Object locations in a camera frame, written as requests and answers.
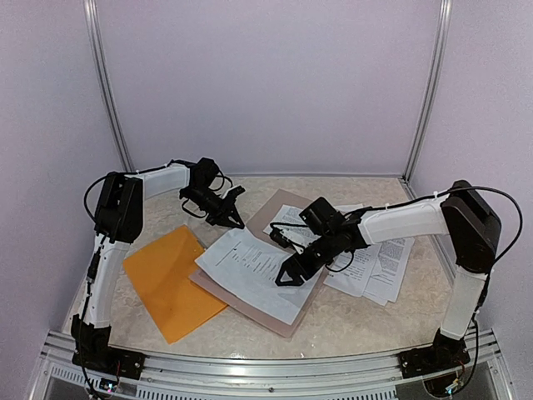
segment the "enclosure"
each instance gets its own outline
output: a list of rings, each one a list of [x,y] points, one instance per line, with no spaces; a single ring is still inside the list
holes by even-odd
[[[524,231],[496,264],[478,317],[478,371],[456,398],[529,398],[531,2],[0,7],[0,398],[87,396],[67,362],[94,242],[87,186],[110,171],[202,157],[247,189],[238,203],[247,218],[278,188],[375,206],[458,179],[511,193]],[[177,197],[147,203],[130,253],[183,223],[206,245],[222,234],[178,210]],[[483,197],[503,222],[503,247],[516,210]],[[420,237],[396,303],[374,307],[327,288],[291,340],[228,310],[171,346],[122,273],[112,343],[152,358],[124,398],[429,398],[421,380],[399,382],[391,357],[432,340],[455,264],[449,239]],[[472,355],[475,337],[471,328]]]

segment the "orange folder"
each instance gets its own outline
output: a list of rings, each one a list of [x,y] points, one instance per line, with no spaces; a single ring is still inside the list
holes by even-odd
[[[124,269],[167,343],[183,338],[227,305],[189,280],[203,253],[182,226],[124,260]]]

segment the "metal corner post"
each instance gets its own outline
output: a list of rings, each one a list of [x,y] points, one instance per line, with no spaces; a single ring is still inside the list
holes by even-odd
[[[426,92],[424,93],[422,110],[416,125],[415,140],[413,141],[411,152],[407,159],[406,170],[404,172],[404,179],[407,184],[411,182],[416,163],[420,157],[424,136],[426,135],[427,125],[431,116],[431,109],[433,108],[433,102],[435,100],[439,76],[441,75],[442,61],[444,60],[444,52],[446,50],[448,28],[450,26],[451,3],[452,0],[441,0],[441,11],[436,32],[435,46],[433,48],[433,56],[431,59],[430,75],[426,85]]]
[[[126,140],[122,134],[122,129],[118,121],[117,109],[113,99],[111,83],[107,75],[106,58],[104,57],[102,36],[100,34],[100,26],[98,24],[98,13],[96,0],[83,0],[83,8],[85,10],[85,18],[87,20],[87,30],[89,40],[91,42],[92,56],[97,70],[98,81],[100,83],[100,90],[102,92],[102,99],[106,108],[109,123],[111,125],[112,135],[117,146],[118,155],[122,167],[127,172],[135,170],[133,161],[127,150]]]

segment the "clipboard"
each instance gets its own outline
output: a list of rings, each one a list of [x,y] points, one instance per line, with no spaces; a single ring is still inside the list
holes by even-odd
[[[306,208],[310,203],[311,200],[305,197],[298,196],[286,190],[278,189],[277,192],[274,193],[274,195],[265,203],[265,205],[261,207],[256,215],[254,215],[250,221],[248,221],[247,228],[256,238],[279,247],[276,243],[270,240],[270,237],[263,232],[263,229],[272,221],[277,212],[281,209],[281,206],[284,204],[298,208]],[[321,272],[320,277],[316,281],[315,287],[311,290],[309,297],[291,325],[275,319],[265,312],[254,308],[247,302],[243,302],[240,298],[219,286],[200,268],[190,275],[189,278],[196,285],[207,290],[213,296],[222,300],[227,305],[236,309],[238,312],[247,316],[256,323],[259,323],[263,327],[270,329],[274,333],[277,333],[284,338],[290,338],[300,325],[302,319],[305,317],[307,309],[311,306],[311,303],[315,299],[316,295],[319,293],[324,280],[327,278],[327,271],[324,270]]]

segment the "metal frame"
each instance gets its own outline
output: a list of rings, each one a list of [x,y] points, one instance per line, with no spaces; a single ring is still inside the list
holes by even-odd
[[[476,334],[470,328],[466,345],[473,359]],[[39,374],[31,400],[43,399],[50,378],[83,386],[80,367],[71,363],[74,340],[50,332],[44,344]],[[283,398],[337,400],[343,398],[393,398],[395,387],[422,380],[403,379],[396,355],[401,351],[377,352],[360,356],[289,360],[247,360],[175,356],[144,352],[145,367],[139,381],[122,379],[121,398],[150,399],[228,399]],[[489,363],[491,378],[501,400],[514,399],[508,372],[491,330],[480,333],[479,363]],[[425,376],[424,379],[441,373]],[[112,378],[91,371],[89,377]]]
[[[430,76],[426,85],[421,114],[416,125],[415,139],[403,175],[408,183],[412,179],[416,163],[420,157],[424,136],[426,135],[427,124],[431,116],[431,109],[433,108],[433,102],[435,101],[436,89],[439,82],[439,76],[441,75],[442,61],[444,60],[444,52],[446,50],[448,28],[450,26],[451,2],[452,0],[441,0],[441,12],[439,15],[435,46],[433,48],[433,57],[431,59]]]
[[[111,83],[107,75],[106,58],[103,52],[102,35],[100,34],[100,25],[98,24],[98,12],[96,0],[83,0],[83,8],[85,9],[85,19],[87,20],[87,29],[89,33],[89,40],[91,41],[92,56],[97,71],[98,82],[100,83],[100,90],[102,92],[102,100],[106,108],[113,140],[117,147],[118,155],[122,167],[127,172],[135,170],[132,158],[127,150],[126,139],[122,134],[120,122],[118,121],[117,108],[113,99]]]

